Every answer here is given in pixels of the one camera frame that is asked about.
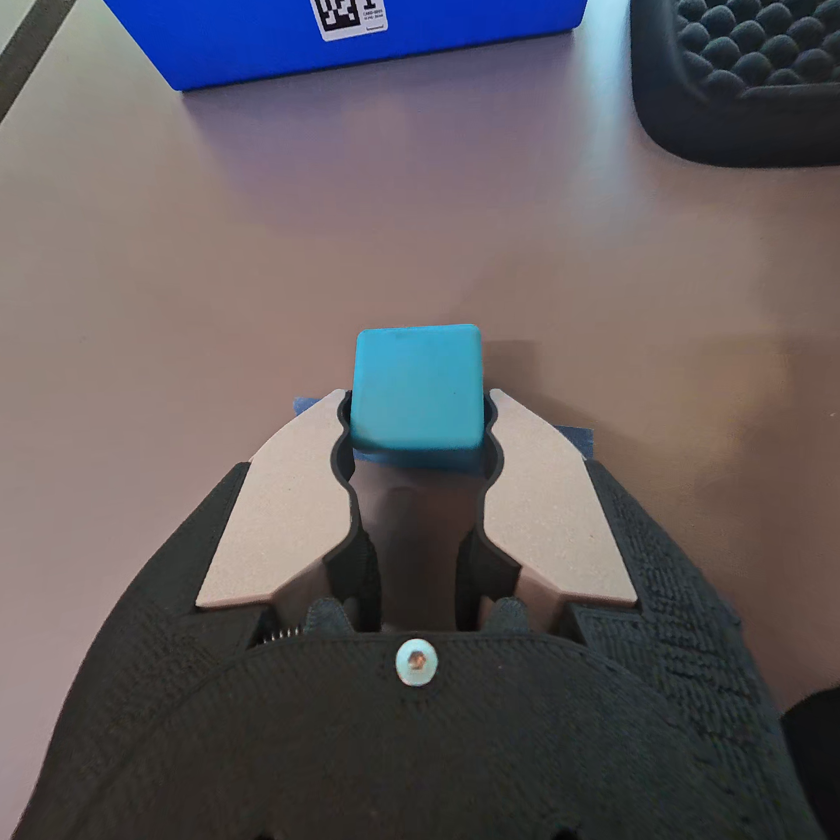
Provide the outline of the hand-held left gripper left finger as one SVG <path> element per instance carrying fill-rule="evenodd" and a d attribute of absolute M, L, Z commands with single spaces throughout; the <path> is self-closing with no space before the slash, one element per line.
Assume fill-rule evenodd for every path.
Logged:
<path fill-rule="evenodd" d="M 350 392 L 332 391 L 252 456 L 197 594 L 197 608 L 270 605 L 305 612 L 320 597 L 352 597 L 342 559 L 358 534 Z"/>

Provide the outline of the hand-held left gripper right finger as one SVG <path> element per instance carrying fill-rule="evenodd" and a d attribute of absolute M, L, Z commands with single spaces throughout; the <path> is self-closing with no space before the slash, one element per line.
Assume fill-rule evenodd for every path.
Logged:
<path fill-rule="evenodd" d="M 572 443 L 504 391 L 489 391 L 495 462 L 479 497 L 479 588 L 527 608 L 634 608 L 637 593 Z"/>

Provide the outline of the teal foam cube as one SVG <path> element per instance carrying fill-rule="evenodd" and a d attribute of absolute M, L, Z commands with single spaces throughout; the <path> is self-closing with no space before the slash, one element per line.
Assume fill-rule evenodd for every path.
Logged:
<path fill-rule="evenodd" d="M 402 466 L 467 469 L 478 459 L 485 423 L 476 325 L 359 333 L 350 408 L 358 451 Z"/>

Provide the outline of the blue plastic bin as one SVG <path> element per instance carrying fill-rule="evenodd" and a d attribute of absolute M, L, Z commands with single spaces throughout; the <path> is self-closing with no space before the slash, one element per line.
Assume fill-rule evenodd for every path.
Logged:
<path fill-rule="evenodd" d="M 107 1 L 176 91 L 504 41 L 581 23 L 586 1 Z"/>

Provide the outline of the blue tape strip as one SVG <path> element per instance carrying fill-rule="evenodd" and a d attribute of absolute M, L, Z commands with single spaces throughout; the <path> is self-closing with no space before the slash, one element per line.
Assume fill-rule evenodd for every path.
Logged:
<path fill-rule="evenodd" d="M 297 417 L 319 401 L 319 397 L 295 396 L 292 401 L 292 410 Z M 572 427 L 564 425 L 554 425 L 553 428 L 563 435 L 570 443 L 572 443 L 584 459 L 594 458 L 595 439 L 594 431 L 592 429 L 587 427 Z"/>

